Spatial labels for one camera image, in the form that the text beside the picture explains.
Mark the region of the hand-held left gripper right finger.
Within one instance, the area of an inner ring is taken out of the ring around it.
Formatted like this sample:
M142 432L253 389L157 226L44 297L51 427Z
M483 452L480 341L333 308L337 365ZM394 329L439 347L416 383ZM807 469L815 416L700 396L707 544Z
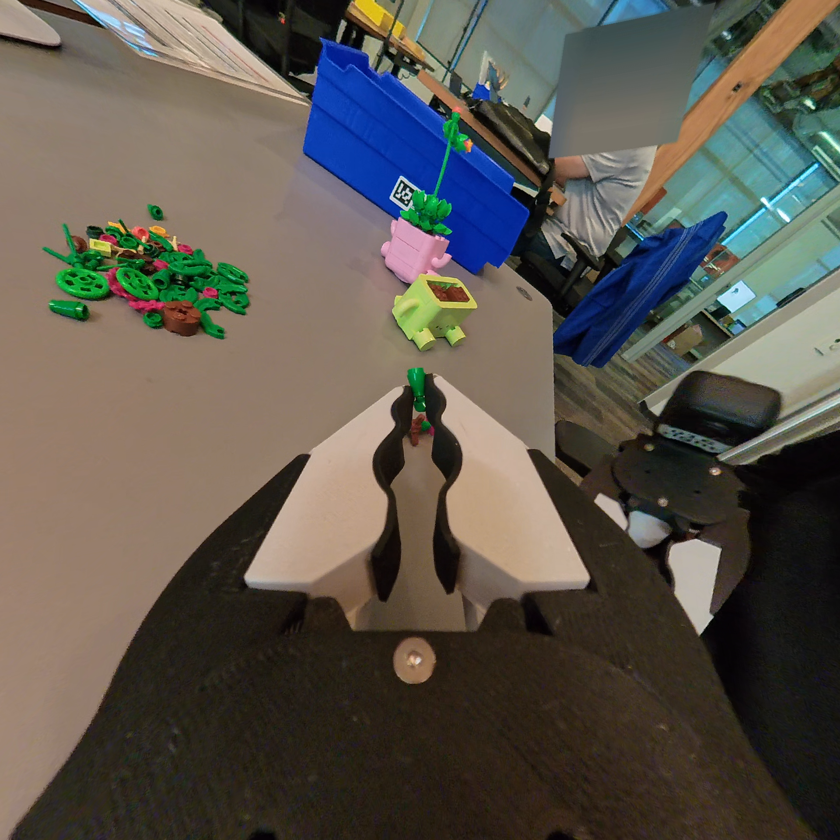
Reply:
M434 567L444 590L460 595L466 629L500 599L585 589L590 573L544 481L560 473L554 462L440 375L429 377L429 421L444 478Z

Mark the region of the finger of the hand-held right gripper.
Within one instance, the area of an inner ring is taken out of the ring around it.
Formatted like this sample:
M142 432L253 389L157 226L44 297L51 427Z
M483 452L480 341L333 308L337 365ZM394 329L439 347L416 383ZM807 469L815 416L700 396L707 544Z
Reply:
M602 493L594 498L594 503L641 550L650 550L658 546L673 533L672 526L666 521L637 509L627 512L618 500L609 498Z
M711 621L721 549L700 539L673 542L667 564L674 581L674 594L699 636Z

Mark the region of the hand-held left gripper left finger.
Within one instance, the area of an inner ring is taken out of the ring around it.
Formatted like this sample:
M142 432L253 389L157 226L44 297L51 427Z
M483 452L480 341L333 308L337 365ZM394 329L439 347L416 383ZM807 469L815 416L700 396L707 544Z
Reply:
M389 508L374 455L396 430L392 407L403 394L393 388L310 451L245 573L249 588L330 597L352 629L365 620Z

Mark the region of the toy flower stem with leaves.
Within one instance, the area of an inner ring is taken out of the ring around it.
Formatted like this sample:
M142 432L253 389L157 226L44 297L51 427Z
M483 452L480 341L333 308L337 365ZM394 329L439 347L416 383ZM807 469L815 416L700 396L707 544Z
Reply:
M427 418L426 409L426 373L421 367L409 369L406 373L408 384L413 395L413 418L409 427L408 437L411 446L419 446L421 437L434 436L434 426Z

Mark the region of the blue cloth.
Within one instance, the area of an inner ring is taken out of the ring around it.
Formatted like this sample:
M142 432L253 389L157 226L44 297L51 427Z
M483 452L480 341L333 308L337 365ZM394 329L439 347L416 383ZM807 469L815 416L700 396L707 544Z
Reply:
M728 221L720 211L646 237L588 292L553 334L553 352L602 368L647 315L685 288Z

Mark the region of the lime toy brick pot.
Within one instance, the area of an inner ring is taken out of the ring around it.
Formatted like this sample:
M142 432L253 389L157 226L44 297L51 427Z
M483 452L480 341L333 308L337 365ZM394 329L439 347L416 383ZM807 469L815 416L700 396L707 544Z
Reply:
M476 300L461 280L423 274L395 297L392 315L405 336L426 351L438 339L451 347L462 344L466 339L462 323L475 310Z

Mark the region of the black office chair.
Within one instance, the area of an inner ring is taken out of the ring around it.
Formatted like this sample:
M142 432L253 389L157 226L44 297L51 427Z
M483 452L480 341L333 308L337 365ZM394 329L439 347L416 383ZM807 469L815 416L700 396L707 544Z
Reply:
M517 273L549 300L555 312L567 317L598 283L622 264L623 257L610 246L602 257L596 258L571 237L573 265L569 269L557 267L553 258L543 258L531 244L548 216L550 192L539 191L531 196L516 186L513 194L529 211L514 248L519 259Z

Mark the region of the pink toy pot with plant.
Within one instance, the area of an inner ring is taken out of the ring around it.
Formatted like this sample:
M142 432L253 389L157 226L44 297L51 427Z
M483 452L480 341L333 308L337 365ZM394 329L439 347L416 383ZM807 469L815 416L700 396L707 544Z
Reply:
M460 129L462 115L462 108L454 108L444 122L446 148L433 191L413 191L399 218L392 222L391 238L381 247L386 267L407 285L421 275L437 274L452 258L448 252L452 230L447 221L453 206L439 192L452 153L467 154L474 145Z

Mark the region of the pile of small toy pieces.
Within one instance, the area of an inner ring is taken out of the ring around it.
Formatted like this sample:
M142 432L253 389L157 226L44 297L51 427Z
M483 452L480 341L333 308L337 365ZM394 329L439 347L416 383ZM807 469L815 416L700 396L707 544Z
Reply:
M212 261L204 249L167 230L164 220L150 220L132 226L117 218L102 226L88 225L84 235L72 234L63 224L63 249L41 248L60 263L54 282L63 297L57 299L86 303L87 322L93 316L92 303L120 301L148 329L164 331L165 302L189 300L202 313L197 334L224 340L226 329L214 313L248 313L249 274L234 264Z

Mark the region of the black bag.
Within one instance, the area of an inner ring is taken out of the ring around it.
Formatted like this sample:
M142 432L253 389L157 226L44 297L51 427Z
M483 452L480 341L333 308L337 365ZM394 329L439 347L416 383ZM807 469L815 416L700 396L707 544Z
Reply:
M550 173L550 133L539 129L534 121L502 101L468 98L466 102L478 121L528 163L540 179Z

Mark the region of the wooden pillar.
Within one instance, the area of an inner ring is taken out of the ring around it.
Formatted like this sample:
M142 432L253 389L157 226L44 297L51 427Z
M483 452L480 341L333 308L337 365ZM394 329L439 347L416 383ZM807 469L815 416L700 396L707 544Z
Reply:
M662 145L624 222L651 209L667 181L746 102L838 1L785 2L686 112L676 142Z

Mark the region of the blue plastic bin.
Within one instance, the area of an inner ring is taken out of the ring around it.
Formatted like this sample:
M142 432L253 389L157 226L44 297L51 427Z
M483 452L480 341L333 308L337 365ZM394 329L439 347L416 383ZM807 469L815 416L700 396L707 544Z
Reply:
M374 205L400 217L416 190L433 192L447 141L444 118L368 56L323 38L304 153ZM452 151L438 196L452 205L448 253L475 274L511 254L528 209L514 178L483 150Z

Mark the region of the laminated paper sheet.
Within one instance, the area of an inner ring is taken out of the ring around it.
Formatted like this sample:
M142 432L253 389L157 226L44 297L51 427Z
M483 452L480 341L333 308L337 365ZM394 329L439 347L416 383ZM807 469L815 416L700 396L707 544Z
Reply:
M149 60L308 106L309 99L203 10L176 1L76 1Z

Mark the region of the white monitor stand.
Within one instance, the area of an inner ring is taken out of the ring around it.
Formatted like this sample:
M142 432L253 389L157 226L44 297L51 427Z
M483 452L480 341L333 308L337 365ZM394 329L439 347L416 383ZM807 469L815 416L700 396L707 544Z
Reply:
M1 37L31 46L58 49L58 33L19 1L1 1Z

